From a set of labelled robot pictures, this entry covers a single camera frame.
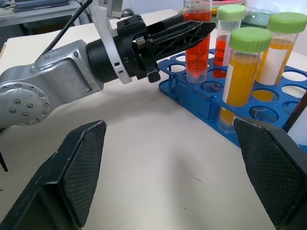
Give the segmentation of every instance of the white label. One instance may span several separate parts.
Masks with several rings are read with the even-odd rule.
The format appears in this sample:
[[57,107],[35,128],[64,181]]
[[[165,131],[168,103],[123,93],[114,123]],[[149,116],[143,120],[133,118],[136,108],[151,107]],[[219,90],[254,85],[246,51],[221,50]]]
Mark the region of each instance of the white label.
[[260,83],[264,85],[274,85],[278,73],[283,65],[286,57],[287,49],[272,49],[269,48],[267,58],[264,63],[264,68],[261,74]]
[[234,67],[232,65],[228,65],[228,70],[227,70],[227,75],[226,75],[226,82],[224,86],[224,93],[223,93],[223,101],[227,103],[227,97],[229,94],[229,88],[230,88],[230,83],[232,79],[232,74],[234,72]]
[[230,54],[231,54],[231,48],[229,47],[229,40],[230,40],[230,34],[227,35],[227,39],[226,39],[223,66],[228,66],[229,64],[229,59],[230,59]]
[[307,107],[298,117],[288,132],[288,135],[299,145],[307,145]]

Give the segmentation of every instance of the desk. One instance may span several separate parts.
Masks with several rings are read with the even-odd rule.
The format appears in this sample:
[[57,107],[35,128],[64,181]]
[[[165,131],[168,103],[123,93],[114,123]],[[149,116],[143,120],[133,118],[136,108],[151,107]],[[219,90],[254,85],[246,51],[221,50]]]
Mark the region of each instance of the desk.
[[[13,8],[7,10],[0,8],[0,27],[74,15],[79,8],[80,4],[73,0],[71,0],[67,6],[58,6],[16,13],[13,12]],[[79,19],[77,19],[74,24],[80,25]]]
[[[176,13],[143,18],[152,24]],[[22,44],[20,38],[9,39],[0,73],[35,61],[56,33],[23,37]],[[76,26],[58,47],[98,38],[93,24]],[[307,70],[306,58],[296,53],[289,65]],[[56,109],[40,124],[5,130],[0,146],[9,172],[0,170],[0,220],[71,130],[105,119],[100,176],[83,230],[274,230],[240,149],[164,96],[158,84],[115,80],[99,93]]]

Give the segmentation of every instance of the yellow liquid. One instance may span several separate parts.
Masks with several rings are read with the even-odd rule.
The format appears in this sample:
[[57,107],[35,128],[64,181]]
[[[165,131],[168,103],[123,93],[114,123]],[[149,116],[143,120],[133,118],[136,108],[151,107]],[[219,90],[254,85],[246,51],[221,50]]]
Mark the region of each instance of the yellow liquid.
[[[229,64],[234,67],[226,103],[231,106],[244,106],[248,103],[260,63],[260,57],[237,53],[230,57]],[[220,119],[232,126],[235,114],[221,108]]]
[[[291,52],[293,50],[294,47],[294,42],[293,41],[287,41],[287,40],[282,40],[282,39],[272,39],[271,44],[270,44],[270,48],[272,49],[279,49],[279,50],[288,50],[287,54],[284,58],[283,64],[279,70],[279,73],[277,75],[276,81],[275,81],[275,85],[277,85],[283,75],[283,71],[284,68],[289,60],[289,57],[291,55]],[[256,77],[256,81],[261,82],[261,75],[262,75],[262,71],[264,68],[264,63],[267,59],[267,55],[268,55],[268,50],[265,51],[263,53],[263,57],[259,66],[259,70],[257,73],[257,77]],[[273,99],[274,93],[269,92],[269,91],[255,91],[253,92],[253,96],[255,98],[257,98],[258,100],[264,101],[264,102],[270,102]]]

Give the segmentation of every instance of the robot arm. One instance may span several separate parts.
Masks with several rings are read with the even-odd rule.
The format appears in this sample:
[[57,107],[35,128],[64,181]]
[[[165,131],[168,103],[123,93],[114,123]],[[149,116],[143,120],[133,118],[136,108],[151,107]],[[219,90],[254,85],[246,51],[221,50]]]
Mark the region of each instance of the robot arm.
[[120,11],[118,1],[94,0],[93,21],[101,39],[73,42],[33,64],[3,72],[0,129],[39,123],[55,108],[96,93],[117,78],[122,83],[133,76],[158,81],[158,60],[196,46],[215,28],[215,23],[184,22],[182,15],[146,26],[135,15],[113,30],[107,17],[120,17]]

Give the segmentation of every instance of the green cap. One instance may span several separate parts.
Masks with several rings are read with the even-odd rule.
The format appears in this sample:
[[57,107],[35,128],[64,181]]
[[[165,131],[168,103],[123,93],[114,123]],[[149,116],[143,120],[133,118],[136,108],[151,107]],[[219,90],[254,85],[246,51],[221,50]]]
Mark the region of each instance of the green cap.
[[272,32],[269,30],[244,27],[231,33],[230,48],[243,53],[260,53],[269,49]]
[[217,10],[216,18],[221,21],[240,21],[245,18],[246,7],[242,5],[224,5]]
[[282,12],[273,14],[268,23],[268,30],[281,34],[297,34],[305,30],[307,15],[302,13]]

